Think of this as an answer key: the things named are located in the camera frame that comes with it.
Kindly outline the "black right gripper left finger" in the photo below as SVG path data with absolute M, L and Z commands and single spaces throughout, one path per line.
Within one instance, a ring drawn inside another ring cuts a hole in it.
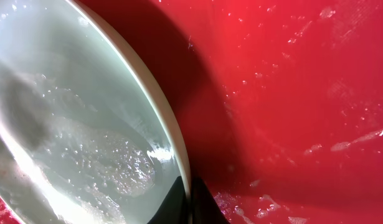
M 158 211 L 148 224 L 187 224 L 188 203 L 181 176 L 178 176 Z

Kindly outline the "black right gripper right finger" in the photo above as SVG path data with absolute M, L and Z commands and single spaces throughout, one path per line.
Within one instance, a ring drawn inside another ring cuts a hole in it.
M 230 224 L 200 177 L 192 180 L 191 211 L 193 224 Z

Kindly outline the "light blue plate back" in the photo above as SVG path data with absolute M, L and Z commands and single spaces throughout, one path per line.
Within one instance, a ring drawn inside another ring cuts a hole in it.
M 20 223 L 148 223 L 191 175 L 133 48 L 78 1 L 0 1 L 0 198 Z

